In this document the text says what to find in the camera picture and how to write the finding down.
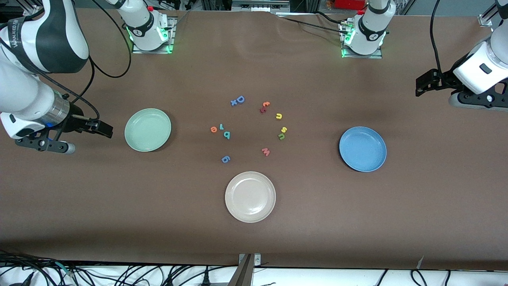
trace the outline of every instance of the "metal bracket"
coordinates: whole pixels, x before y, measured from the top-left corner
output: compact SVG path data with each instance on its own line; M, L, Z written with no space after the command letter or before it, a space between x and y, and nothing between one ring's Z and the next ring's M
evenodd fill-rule
M246 256L245 253L238 255L238 264L242 262L242 259ZM254 253L254 266L261 265L261 253Z
M148 54L168 54L173 53L173 46L175 44L175 35L176 35L176 23L178 22L177 17L167 17L165 14L163 15L162 20L162 28L168 28L165 33L168 33L168 40L167 42L163 43L159 48L151 51L145 51L140 48L138 48L132 38L131 41L133 43L132 53L148 53Z
M240 265L236 269L233 277L228 283L228 286L251 286L252 276L254 274L254 263L256 263L256 255L259 255L259 262L261 262L261 254L240 254L243 255Z
M492 18L498 13L497 5L492 4L483 14L478 16L478 23L482 27L491 27L492 26Z

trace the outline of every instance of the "table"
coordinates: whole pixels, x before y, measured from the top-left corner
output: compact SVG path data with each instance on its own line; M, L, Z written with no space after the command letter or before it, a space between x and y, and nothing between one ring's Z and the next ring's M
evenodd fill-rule
M118 31L97 9L78 12L95 62L120 73ZM506 269L508 116L451 107L449 91L414 96L415 79L435 67L428 24L394 17L382 60L343 59L333 32L263 12L190 12L173 54L135 54L120 79L96 75L86 98L112 139L65 134L77 151L64 156L0 136L0 246L73 260L218 265L260 252L273 266L414 268L424 256L423 268ZM443 68L489 33L473 17L438 17L435 30ZM80 91L89 73L54 78ZM139 153L123 128L150 107L173 131L160 150ZM210 132L220 123L229 141ZM341 161L339 138L353 126L384 138L379 170ZM247 170L277 192L255 224L224 203L229 180Z

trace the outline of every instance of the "mounting plate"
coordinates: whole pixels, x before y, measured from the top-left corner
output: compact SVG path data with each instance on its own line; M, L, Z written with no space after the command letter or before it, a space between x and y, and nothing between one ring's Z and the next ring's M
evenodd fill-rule
M243 257L245 256L245 253L240 253L238 255L238 264L242 262ZM261 253L254 253L254 266L261 265Z

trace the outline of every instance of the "power cord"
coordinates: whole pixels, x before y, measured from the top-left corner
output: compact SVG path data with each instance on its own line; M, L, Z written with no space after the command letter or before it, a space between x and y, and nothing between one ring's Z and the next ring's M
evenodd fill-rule
M319 15L323 16L325 19L327 19L328 21L330 21L332 23L335 23L335 24L340 24L342 21L347 20L347 19L344 19L344 20L341 20L341 21L334 20L334 19L328 17L328 15L326 15L325 13L323 13L321 11L315 11L315 12L313 12L313 14L319 14Z
M324 30L334 31L334 32L341 33L341 34L347 33L346 31L340 31L340 30L336 30L336 29L332 29L332 28L328 28L328 27L323 27L323 26L319 26L319 25L314 25L311 23L306 23L306 22L302 22L302 21L298 21L298 20L294 20L294 19L289 19L289 18L285 18L285 17L284 17L284 19L291 21L291 22L296 22L296 23L300 23L300 24L304 24L304 25L308 25L308 26L312 26L312 27L316 27L316 28L320 28L320 29L324 29Z
M88 90L88 88L90 87L90 85L92 85L92 82L93 82L93 78L95 77L95 65L93 64L93 61L92 59L89 57L88 60L90 61L90 67L92 69L92 74L90 76L90 80L88 81L88 84L85 86L85 88L83 89L83 91L79 94L79 96L83 96L85 94L85 92ZM71 103L75 103L76 101L78 101L79 98L75 98Z
M198 276L201 276L201 275L205 274L205 272L210 272L210 271L213 271L213 270L217 270L217 269L221 269L221 268L225 268L225 267L232 267L232 266L237 266L237 265L225 265L225 266L215 267L215 268L210 269L210 270L205 270L205 271L203 271L203 272L201 272L201 273L199 273L199 274L196 274L196 275L192 276L191 278L189 278L189 279L185 280L184 282L180 283L180 285L179 285L179 286L183 286L185 283L187 283L187 282L191 281L192 279L194 279L194 278L196 278L196 277L198 277Z
M441 62L439 61L439 53L437 52L436 41L434 39L434 18L436 17L437 7L439 6L439 2L441 0L436 0L436 4L434 5L434 10L432 11L432 16L430 16L430 41L432 43L432 48L434 49L434 56L436 58L437 70L439 73L439 77L442 78L443 72L441 70Z
M376 286L381 285L381 282L383 281L383 278L385 277L387 272L388 272L388 269L385 269L385 271L381 274L381 277L379 278L379 281L377 282Z
M125 69L124 72L122 72L120 75L110 75L108 73L106 73L105 71L103 71L96 63L94 63L92 61L92 58L90 57L90 60L92 61L92 63L95 65L95 67L101 72L103 73L105 76L107 77L111 77L111 78L119 78L119 77L123 77L125 74L127 74L127 72L129 71L129 69L131 68L131 63L132 63L132 55L131 55L131 48L129 46L129 42L127 41L127 38L125 37L124 33L122 32L122 29L120 28L120 26L116 23L116 21L113 19L113 17L111 17L111 15L108 13L108 11L106 11L99 3L97 3L96 0L92 0L92 2L95 3L95 5L97 5L97 7L99 7L99 9L102 10L102 12L104 12L108 18L115 24L116 28L118 29L118 31L120 32L120 34L122 35L122 38L123 38L123 41L125 42L125 45L127 46L127 50L129 52L129 64L127 65L127 68Z
M418 286L422 286L420 283L416 282L416 279L415 279L415 276L414 274L418 273L418 275L420 276L420 278L422 279L422 282L424 284L424 286L427 286L427 281L425 281L425 278L423 278L423 275L422 273L418 270L418 269L413 269L411 270L411 279L413 280L413 282L418 285ZM446 280L444 281L445 285L444 286L448 286L448 281L450 280L450 276L452 275L452 271L451 270L447 270L447 276L446 276Z
M208 276L208 265L206 266L205 270L205 277L203 277L203 282L201 283L201 286L209 286L210 283L210 277Z

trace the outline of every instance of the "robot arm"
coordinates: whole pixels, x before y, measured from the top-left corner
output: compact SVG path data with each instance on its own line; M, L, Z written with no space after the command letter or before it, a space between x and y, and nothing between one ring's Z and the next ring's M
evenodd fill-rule
M20 61L50 73L80 71L88 60L88 45L73 3L43 0L43 5L45 13L41 18L25 21L21 17L0 27L0 38L12 49L12 53L3 49L5 56L25 71L31 70Z
M143 0L106 0L122 16L134 44L141 50L151 51L169 40L163 33L168 27L168 17L151 7Z
M0 119L16 144L39 151L72 153L58 141L62 132L99 133L112 127L83 117L67 96L41 82L37 74L76 73L86 64L88 45L72 0L43 0L44 15L0 25ZM49 138L49 131L57 136Z
M355 29L344 41L346 46L357 54L374 53L383 43L386 28L395 15L396 5L393 0L371 0L363 15L351 19Z
M508 18L508 0L496 0L501 18ZM494 30L487 39L459 59L450 71L432 69L416 80L416 96L427 91L455 89L449 99L453 106L508 111L508 24ZM504 86L496 91L496 85Z

